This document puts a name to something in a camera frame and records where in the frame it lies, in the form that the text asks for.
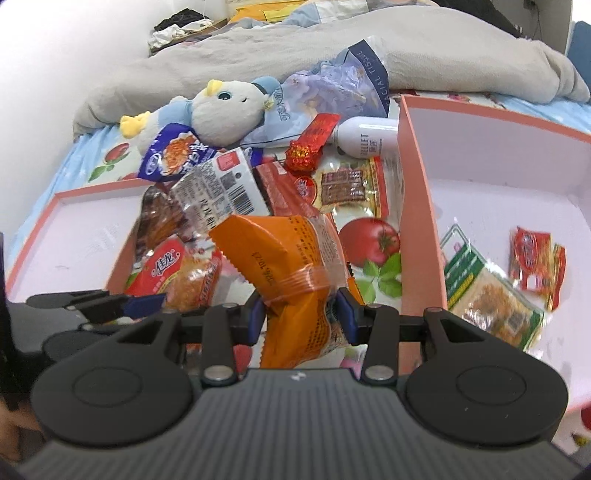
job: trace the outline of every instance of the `plush toy body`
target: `plush toy body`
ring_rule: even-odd
[[[142,155],[160,130],[171,123],[193,127],[206,145],[228,147],[262,121],[277,87],[279,82],[273,77],[261,77],[252,83],[211,80],[193,100],[176,97],[153,113],[122,117],[121,133],[134,139]]]

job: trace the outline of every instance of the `bed sheet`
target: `bed sheet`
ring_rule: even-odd
[[[419,95],[457,102],[478,103],[543,118],[591,134],[591,105],[557,99],[546,105],[529,103],[515,97],[489,93],[442,93],[405,90],[392,95],[391,118],[398,118],[400,95]],[[134,177],[141,158],[139,152],[121,136],[116,125],[104,127],[92,135],[81,136],[62,162],[51,184],[39,197],[27,220],[11,243],[7,265],[12,266],[27,236],[53,194],[82,187]]]

